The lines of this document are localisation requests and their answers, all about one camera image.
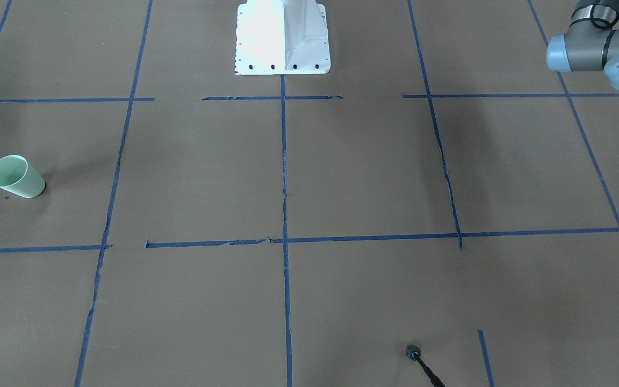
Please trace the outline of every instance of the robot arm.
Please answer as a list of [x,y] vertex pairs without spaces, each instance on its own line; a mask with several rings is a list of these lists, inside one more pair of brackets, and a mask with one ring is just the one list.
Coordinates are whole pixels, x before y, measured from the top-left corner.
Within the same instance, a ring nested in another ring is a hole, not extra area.
[[567,33],[551,39],[548,68],[555,71],[601,71],[619,90],[619,0],[579,0]]

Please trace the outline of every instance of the floor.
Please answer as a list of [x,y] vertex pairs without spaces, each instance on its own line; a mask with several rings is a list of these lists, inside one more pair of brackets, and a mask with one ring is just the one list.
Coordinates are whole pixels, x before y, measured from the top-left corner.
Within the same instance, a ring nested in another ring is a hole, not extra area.
[[0,386],[619,385],[619,95],[572,2],[324,0],[332,70],[236,76],[242,0],[0,0]]

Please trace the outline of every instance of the light green cup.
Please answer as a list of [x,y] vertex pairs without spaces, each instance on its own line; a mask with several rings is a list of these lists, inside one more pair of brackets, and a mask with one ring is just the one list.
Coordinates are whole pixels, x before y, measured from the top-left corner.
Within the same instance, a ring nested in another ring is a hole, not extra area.
[[18,155],[0,159],[0,188],[24,198],[34,198],[45,190],[45,179]]

